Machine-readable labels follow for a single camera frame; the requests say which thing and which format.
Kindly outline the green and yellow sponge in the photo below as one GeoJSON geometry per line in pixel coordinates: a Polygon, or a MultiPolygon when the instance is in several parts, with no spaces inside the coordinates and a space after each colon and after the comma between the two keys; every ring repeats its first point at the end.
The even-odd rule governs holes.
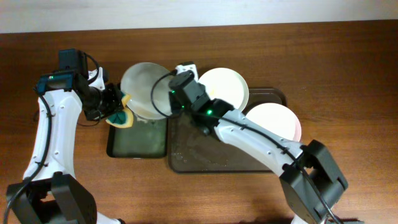
{"type": "Polygon", "coordinates": [[[121,92],[121,103],[123,105],[123,109],[117,111],[116,113],[108,116],[106,122],[114,126],[116,128],[131,128],[134,122],[134,115],[132,111],[127,107],[128,101],[131,99],[131,96],[125,94],[123,91],[121,92]]]}

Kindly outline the pale blue plate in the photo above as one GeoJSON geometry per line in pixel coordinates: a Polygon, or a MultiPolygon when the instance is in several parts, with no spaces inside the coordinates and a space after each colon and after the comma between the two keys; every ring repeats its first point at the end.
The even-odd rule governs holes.
{"type": "Polygon", "coordinates": [[[121,79],[121,91],[131,96],[127,106],[140,119],[164,119],[172,114],[169,101],[169,81],[163,78],[169,71],[151,62],[137,63],[126,70],[121,79]]]}

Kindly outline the cream white plate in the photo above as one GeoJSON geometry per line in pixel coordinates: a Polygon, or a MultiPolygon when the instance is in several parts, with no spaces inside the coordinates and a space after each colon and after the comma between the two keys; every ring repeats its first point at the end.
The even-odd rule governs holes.
{"type": "Polygon", "coordinates": [[[249,88],[245,79],[229,68],[214,68],[198,80],[205,86],[211,100],[221,99],[243,111],[249,100],[249,88]]]}

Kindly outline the pink white plate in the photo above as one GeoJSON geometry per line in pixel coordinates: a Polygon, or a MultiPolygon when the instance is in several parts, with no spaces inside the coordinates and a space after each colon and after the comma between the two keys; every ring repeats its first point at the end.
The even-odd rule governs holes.
{"type": "Polygon", "coordinates": [[[249,110],[246,117],[272,133],[292,141],[300,141],[302,127],[296,114],[277,103],[263,103],[249,110]]]}

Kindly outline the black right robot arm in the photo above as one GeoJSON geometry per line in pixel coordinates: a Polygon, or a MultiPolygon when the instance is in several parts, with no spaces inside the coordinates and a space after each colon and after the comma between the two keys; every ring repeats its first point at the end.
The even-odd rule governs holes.
{"type": "Polygon", "coordinates": [[[287,140],[250,121],[221,99],[210,99],[191,70],[169,74],[172,113],[185,113],[204,135],[232,145],[268,167],[280,180],[292,211],[306,223],[341,219],[332,212],[348,182],[328,148],[287,140]]]}

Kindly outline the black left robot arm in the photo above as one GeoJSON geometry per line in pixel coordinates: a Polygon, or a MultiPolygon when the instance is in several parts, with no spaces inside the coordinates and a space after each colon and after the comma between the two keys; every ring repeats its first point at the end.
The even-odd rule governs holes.
{"type": "Polygon", "coordinates": [[[7,188],[3,222],[14,213],[21,223],[122,223],[97,210],[94,196],[75,177],[75,134],[80,113],[101,121],[123,108],[116,85],[103,68],[67,68],[42,75],[35,86],[39,123],[22,182],[7,188]]]}

